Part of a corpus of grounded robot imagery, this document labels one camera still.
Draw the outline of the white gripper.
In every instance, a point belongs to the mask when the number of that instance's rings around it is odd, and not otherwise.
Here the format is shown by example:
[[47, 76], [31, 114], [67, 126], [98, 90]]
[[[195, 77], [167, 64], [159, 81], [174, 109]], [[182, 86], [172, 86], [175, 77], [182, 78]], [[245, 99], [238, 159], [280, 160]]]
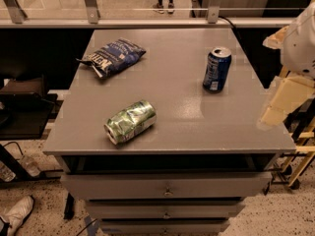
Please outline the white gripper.
[[281, 49], [281, 61], [300, 75], [275, 77], [267, 90], [257, 126], [268, 130], [279, 126], [315, 92], [315, 3], [311, 3], [288, 27], [263, 41], [265, 47]]

